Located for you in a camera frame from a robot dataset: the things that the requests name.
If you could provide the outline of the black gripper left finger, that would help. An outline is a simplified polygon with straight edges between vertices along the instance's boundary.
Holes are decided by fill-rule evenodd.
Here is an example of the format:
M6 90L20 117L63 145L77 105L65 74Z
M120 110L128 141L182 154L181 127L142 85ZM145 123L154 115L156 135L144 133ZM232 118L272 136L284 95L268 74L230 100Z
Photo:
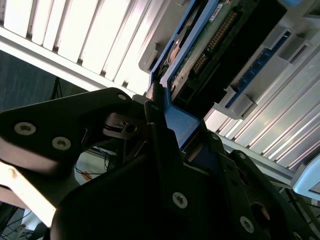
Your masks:
M162 194L168 184L180 186L173 171L181 169L182 157L157 102L139 103L110 87L0 115L1 160L39 181L65 182L81 153L112 142L120 143L120 151L106 173L145 157L156 163Z

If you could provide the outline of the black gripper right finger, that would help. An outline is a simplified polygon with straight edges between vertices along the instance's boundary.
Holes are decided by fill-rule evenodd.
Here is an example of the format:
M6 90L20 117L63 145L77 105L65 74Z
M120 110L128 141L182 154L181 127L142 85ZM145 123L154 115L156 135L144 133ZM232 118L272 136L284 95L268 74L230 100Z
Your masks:
M213 132L202 130L202 166L210 172L214 222L221 240L309 240L311 228L253 161L226 153Z

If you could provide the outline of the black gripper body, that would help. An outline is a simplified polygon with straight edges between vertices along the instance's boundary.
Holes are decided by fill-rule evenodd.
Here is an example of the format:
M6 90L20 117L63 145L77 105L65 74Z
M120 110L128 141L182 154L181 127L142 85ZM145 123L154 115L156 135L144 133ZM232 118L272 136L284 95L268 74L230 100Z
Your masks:
M211 175L183 164L161 192L155 161L139 157L61 202L53 240L226 240L232 235Z

